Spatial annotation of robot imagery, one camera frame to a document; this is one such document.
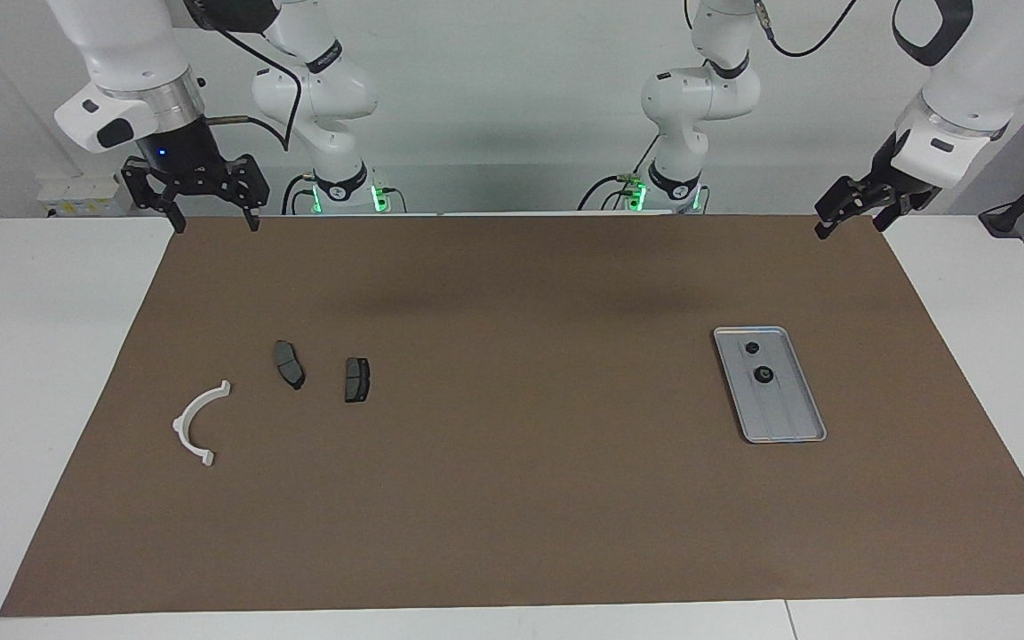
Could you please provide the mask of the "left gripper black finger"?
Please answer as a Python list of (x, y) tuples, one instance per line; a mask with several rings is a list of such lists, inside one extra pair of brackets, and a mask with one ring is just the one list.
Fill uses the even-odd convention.
[(913, 211), (913, 196), (902, 194), (894, 196), (893, 199), (874, 215), (871, 220), (873, 227), (879, 234), (883, 234), (901, 216)]
[(867, 180), (841, 177), (814, 203), (820, 222), (814, 227), (819, 240), (826, 240), (838, 224), (869, 211), (877, 206), (877, 186)]

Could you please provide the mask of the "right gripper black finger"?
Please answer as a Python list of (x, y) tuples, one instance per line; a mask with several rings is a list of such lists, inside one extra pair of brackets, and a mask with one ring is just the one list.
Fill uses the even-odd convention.
[(160, 179), (151, 169), (147, 159), (136, 156), (125, 159), (121, 177), (135, 206), (163, 214), (175, 234), (183, 234), (186, 231), (186, 216), (176, 204), (176, 198), (181, 195), (181, 183), (178, 180), (172, 178), (170, 174), (164, 174)]
[(268, 205), (271, 188), (251, 154), (224, 163), (224, 200), (243, 212), (251, 232), (260, 230), (260, 212)]

